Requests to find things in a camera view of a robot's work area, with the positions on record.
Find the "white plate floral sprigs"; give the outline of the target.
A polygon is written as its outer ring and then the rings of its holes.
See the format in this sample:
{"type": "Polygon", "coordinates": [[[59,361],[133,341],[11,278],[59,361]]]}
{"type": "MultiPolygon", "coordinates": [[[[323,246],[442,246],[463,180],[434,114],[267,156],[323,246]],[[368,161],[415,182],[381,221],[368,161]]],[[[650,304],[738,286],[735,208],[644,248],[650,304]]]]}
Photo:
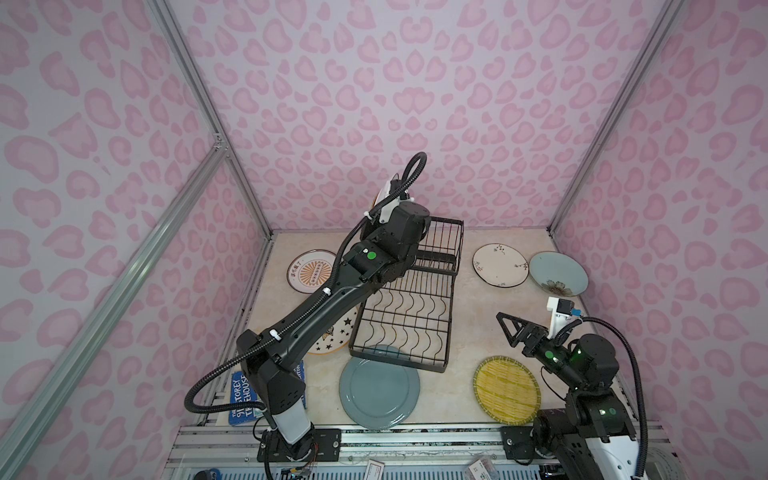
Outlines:
{"type": "Polygon", "coordinates": [[[513,288],[529,276],[529,264],[515,248],[500,244],[486,244],[472,257],[476,274],[487,284],[498,288],[513,288]]]}

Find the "black wire dish rack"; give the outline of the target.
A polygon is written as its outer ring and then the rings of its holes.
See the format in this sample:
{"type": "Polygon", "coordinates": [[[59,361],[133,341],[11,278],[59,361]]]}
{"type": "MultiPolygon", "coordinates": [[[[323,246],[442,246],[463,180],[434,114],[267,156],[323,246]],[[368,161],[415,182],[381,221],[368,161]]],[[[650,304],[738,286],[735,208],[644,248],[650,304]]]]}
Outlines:
{"type": "Polygon", "coordinates": [[[360,306],[349,353],[443,373],[449,361],[464,222],[434,217],[415,264],[360,306]]]}

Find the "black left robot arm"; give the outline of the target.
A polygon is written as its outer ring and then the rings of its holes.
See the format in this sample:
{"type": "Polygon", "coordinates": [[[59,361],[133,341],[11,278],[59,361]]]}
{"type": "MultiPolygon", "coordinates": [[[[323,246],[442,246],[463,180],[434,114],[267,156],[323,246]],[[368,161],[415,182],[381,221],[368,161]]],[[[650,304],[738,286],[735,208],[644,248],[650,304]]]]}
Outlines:
{"type": "Polygon", "coordinates": [[[429,210],[419,204],[395,207],[389,221],[351,246],[331,277],[296,309],[262,332],[247,330],[237,339],[245,356],[241,370],[285,443],[306,442],[312,430],[302,403],[306,385],[296,366],[349,310],[414,265],[430,222],[429,210]]]}

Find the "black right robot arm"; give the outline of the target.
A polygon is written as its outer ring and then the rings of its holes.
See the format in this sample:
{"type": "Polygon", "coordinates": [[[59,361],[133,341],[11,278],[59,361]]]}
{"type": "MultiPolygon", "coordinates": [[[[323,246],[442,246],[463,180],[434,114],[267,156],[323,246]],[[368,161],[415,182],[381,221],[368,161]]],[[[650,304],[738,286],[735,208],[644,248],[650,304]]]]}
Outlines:
{"type": "Polygon", "coordinates": [[[521,344],[524,356],[538,360],[567,386],[562,408],[541,409],[535,415],[533,448],[554,456],[570,479],[645,479],[648,423],[644,403],[637,401],[639,426],[635,427],[612,388],[619,370],[613,344],[594,333],[568,340],[584,323],[608,328],[626,348],[636,393],[641,394],[638,364],[623,334],[593,317],[570,316],[555,335],[540,324],[503,312],[496,314],[496,320],[510,346],[521,344]]]}

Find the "light blue flower plate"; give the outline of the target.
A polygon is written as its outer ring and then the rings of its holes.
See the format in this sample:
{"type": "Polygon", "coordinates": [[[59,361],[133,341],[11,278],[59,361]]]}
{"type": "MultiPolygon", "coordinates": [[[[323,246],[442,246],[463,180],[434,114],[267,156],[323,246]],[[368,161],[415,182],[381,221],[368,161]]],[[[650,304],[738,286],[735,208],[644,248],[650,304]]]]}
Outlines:
{"type": "Polygon", "coordinates": [[[573,258],[558,252],[535,254],[529,261],[529,271],[533,281],[553,296],[579,296],[589,286],[584,267],[573,258]]]}

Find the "yellow woven round plate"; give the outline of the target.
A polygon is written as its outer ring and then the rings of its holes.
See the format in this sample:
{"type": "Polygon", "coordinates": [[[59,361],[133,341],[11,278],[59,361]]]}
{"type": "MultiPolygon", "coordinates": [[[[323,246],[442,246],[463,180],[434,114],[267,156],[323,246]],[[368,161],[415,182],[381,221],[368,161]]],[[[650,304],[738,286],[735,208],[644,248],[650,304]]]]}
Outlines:
{"type": "Polygon", "coordinates": [[[527,425],[541,406],[541,391],[533,373],[510,357],[484,359],[473,375],[472,388],[480,408],[503,425],[527,425]]]}

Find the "teal green round plate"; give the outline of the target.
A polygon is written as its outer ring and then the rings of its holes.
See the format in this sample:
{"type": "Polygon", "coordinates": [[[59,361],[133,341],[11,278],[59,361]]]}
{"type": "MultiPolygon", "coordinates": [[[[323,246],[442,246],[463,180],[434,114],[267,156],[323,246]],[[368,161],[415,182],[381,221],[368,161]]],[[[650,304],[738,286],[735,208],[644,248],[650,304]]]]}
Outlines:
{"type": "Polygon", "coordinates": [[[377,344],[373,360],[353,357],[342,371],[339,396],[348,417],[369,430],[390,429],[414,411],[421,382],[418,370],[389,363],[401,351],[377,344]]]}

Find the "white plate black stars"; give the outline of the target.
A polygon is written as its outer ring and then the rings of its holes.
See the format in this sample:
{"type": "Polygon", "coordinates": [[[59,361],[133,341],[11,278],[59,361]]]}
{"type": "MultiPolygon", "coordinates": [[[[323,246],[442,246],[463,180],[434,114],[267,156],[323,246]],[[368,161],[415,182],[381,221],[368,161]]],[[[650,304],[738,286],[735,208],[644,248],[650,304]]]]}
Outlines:
{"type": "Polygon", "coordinates": [[[359,308],[350,309],[335,322],[310,348],[311,355],[326,355],[346,346],[351,338],[359,308]]]}

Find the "white plate orange sunburst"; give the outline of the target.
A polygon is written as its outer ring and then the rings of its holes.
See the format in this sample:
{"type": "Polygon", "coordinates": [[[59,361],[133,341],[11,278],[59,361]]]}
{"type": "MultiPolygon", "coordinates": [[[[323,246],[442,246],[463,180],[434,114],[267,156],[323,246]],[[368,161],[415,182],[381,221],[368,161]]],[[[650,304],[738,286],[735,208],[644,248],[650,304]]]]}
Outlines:
{"type": "Polygon", "coordinates": [[[302,253],[287,269],[288,284],[299,293],[313,293],[330,278],[335,257],[335,253],[321,249],[302,253]]]}

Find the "blue illustrated children's book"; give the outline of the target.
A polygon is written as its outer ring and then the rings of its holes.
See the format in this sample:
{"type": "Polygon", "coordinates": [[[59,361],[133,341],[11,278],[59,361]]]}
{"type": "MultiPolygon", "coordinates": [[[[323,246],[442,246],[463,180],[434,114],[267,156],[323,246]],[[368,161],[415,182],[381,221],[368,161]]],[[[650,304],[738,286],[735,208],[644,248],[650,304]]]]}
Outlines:
{"type": "Polygon", "coordinates": [[[242,366],[230,381],[233,418],[242,421],[264,417],[284,437],[298,438],[311,429],[305,406],[306,384],[296,369],[269,360],[258,367],[242,366]]]}

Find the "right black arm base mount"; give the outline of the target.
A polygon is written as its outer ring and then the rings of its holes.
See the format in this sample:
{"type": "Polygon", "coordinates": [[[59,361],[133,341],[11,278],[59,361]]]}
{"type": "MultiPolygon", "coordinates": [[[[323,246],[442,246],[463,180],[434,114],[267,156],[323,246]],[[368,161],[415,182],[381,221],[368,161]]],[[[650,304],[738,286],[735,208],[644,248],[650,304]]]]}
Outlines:
{"type": "Polygon", "coordinates": [[[502,426],[500,435],[507,460],[528,466],[535,461],[555,459],[552,452],[535,442],[531,426],[502,426]]]}

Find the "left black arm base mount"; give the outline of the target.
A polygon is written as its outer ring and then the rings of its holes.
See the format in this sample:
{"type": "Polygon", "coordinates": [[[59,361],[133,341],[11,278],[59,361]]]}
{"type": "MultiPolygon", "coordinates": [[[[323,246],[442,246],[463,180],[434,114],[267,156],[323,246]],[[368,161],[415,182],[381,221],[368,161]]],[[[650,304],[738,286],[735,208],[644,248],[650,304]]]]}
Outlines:
{"type": "Polygon", "coordinates": [[[271,463],[336,462],[340,457],[342,431],[337,428],[312,428],[297,443],[289,444],[279,431],[262,435],[257,459],[271,463]]]}

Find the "right corner aluminium post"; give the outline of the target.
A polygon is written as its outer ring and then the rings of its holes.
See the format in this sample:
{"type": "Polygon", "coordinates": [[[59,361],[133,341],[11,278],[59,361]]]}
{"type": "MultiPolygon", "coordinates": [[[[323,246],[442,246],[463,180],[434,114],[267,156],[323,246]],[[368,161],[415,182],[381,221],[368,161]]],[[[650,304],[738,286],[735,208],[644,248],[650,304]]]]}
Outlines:
{"type": "Polygon", "coordinates": [[[656,58],[660,55],[665,42],[676,27],[679,18],[682,16],[685,6],[686,1],[683,0],[667,0],[662,4],[658,16],[641,45],[635,60],[628,69],[624,80],[620,84],[618,93],[610,104],[610,107],[607,109],[604,119],[599,124],[599,128],[596,131],[593,141],[587,148],[551,223],[547,227],[547,232],[551,238],[554,237],[558,228],[564,224],[566,215],[575,203],[579,191],[599,160],[610,136],[620,123],[633,96],[641,86],[644,77],[647,75],[656,58]]]}

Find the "corner aluminium post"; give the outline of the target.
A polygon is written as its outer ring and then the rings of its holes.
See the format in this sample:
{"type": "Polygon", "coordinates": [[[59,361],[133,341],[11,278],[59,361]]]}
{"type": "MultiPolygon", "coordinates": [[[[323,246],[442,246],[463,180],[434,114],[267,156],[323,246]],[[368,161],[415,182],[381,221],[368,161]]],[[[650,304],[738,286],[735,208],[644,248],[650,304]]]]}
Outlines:
{"type": "Polygon", "coordinates": [[[682,16],[685,6],[686,1],[683,0],[667,0],[662,4],[658,16],[641,45],[635,60],[628,69],[624,80],[620,84],[618,93],[610,104],[610,107],[607,109],[604,119],[599,124],[599,128],[596,131],[593,141],[587,148],[551,223],[547,227],[547,232],[551,238],[554,237],[558,228],[564,224],[566,215],[575,203],[579,191],[599,160],[610,136],[620,123],[633,96],[641,86],[644,77],[647,75],[656,58],[660,55],[665,42],[676,27],[679,18],[682,16]]]}
{"type": "Polygon", "coordinates": [[[235,151],[231,138],[223,124],[222,117],[217,111],[210,90],[192,55],[192,50],[185,39],[172,5],[169,1],[165,0],[149,0],[147,1],[147,6],[168,42],[171,54],[177,61],[190,92],[216,140],[216,144],[224,150],[224,159],[234,175],[236,185],[245,198],[247,208],[256,220],[262,235],[266,239],[271,240],[273,231],[269,227],[263,209],[257,200],[255,190],[247,178],[245,168],[235,151]]]}

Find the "aluminium front rail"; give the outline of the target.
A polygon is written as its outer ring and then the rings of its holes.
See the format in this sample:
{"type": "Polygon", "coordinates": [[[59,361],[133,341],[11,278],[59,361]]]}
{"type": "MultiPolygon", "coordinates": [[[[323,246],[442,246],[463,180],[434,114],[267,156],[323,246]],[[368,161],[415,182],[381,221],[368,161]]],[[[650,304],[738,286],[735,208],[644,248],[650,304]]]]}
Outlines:
{"type": "MultiPolygon", "coordinates": [[[[362,479],[370,461],[385,479],[462,479],[475,460],[488,458],[502,479],[562,479],[555,460],[523,466],[505,458],[501,426],[493,423],[403,424],[373,432],[341,425],[336,462],[313,462],[309,479],[362,479]]],[[[184,427],[161,474],[164,479],[262,479],[256,427],[184,427]]]]}

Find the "left corner aluminium post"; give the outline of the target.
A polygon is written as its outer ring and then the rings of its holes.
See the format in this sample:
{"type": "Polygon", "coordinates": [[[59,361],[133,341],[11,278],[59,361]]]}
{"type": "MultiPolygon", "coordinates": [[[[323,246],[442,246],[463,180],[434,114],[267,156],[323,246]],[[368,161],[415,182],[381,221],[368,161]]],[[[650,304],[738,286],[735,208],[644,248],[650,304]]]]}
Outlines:
{"type": "Polygon", "coordinates": [[[273,231],[269,227],[263,209],[257,200],[255,190],[247,178],[245,168],[235,151],[231,138],[223,124],[222,117],[217,111],[210,90],[192,55],[192,50],[185,39],[172,5],[169,1],[165,0],[149,0],[147,1],[147,6],[168,42],[171,54],[177,61],[190,92],[216,140],[216,144],[224,150],[224,159],[234,175],[236,185],[245,198],[247,208],[256,220],[262,235],[266,239],[271,240],[273,231]]]}

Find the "diagonal aluminium frame bar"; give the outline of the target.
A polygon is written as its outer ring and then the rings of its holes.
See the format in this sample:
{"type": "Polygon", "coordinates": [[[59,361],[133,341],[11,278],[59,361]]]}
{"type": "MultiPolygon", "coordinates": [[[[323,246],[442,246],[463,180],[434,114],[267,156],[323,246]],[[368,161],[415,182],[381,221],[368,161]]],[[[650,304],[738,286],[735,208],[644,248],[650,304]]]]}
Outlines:
{"type": "Polygon", "coordinates": [[[16,478],[27,464],[226,155],[225,146],[216,145],[211,149],[87,317],[84,326],[59,356],[34,395],[19,411],[1,442],[3,479],[16,478]]]}

